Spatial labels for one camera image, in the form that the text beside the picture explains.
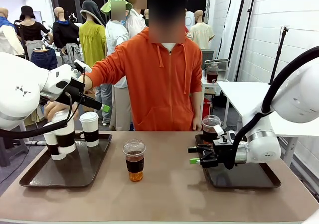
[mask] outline person's left hand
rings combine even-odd
[[[193,131],[201,131],[201,119],[199,116],[195,116],[193,119]]]

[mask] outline hoodie zipper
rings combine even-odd
[[[168,62],[168,78],[169,78],[169,81],[168,81],[168,89],[169,89],[169,108],[170,108],[170,123],[171,123],[171,130],[173,130],[173,106],[172,106],[172,90],[171,90],[171,87],[172,87],[172,75],[171,75],[171,52],[170,51],[168,54],[169,54],[169,62]]]

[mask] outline green garment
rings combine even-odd
[[[105,28],[94,21],[86,21],[79,28],[84,62],[92,67],[95,62],[105,58]]]

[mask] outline black hat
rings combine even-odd
[[[25,16],[30,16],[31,18],[35,18],[35,15],[33,14],[33,9],[30,6],[22,6],[21,7],[21,15],[20,20],[24,20]]]
[[[173,20],[178,15],[185,16],[188,0],[148,0],[152,10],[152,18],[158,20]]]
[[[84,2],[82,3],[82,9],[81,9],[82,17],[84,17],[86,19],[87,13],[92,15],[95,18],[96,24],[100,24],[102,26],[105,26],[105,22],[102,19],[102,16],[100,14],[100,10],[99,10],[97,4],[95,2],[93,2],[92,0],[84,0]]]

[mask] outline black tray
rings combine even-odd
[[[90,185],[100,169],[112,136],[99,134],[99,145],[87,147],[81,134],[75,134],[76,149],[72,153],[54,161],[47,150],[19,184],[35,188],[83,188]]]
[[[202,134],[196,135],[196,146],[203,145]],[[228,170],[224,164],[203,168],[205,177],[216,188],[256,189],[277,188],[281,182],[266,163],[238,164]]]

